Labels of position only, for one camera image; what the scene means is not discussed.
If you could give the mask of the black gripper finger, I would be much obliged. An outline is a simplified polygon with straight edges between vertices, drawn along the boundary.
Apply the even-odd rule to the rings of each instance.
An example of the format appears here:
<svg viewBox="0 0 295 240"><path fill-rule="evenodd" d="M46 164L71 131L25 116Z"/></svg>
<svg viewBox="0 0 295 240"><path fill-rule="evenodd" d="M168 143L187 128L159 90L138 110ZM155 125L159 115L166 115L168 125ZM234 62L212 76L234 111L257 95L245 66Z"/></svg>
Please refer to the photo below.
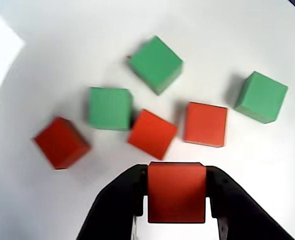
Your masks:
<svg viewBox="0 0 295 240"><path fill-rule="evenodd" d="M146 164L136 164L122 172L96 196L77 239L134 240L147 187Z"/></svg>
<svg viewBox="0 0 295 240"><path fill-rule="evenodd" d="M292 240L233 178L216 166L206 167L206 196L217 219L220 240Z"/></svg>

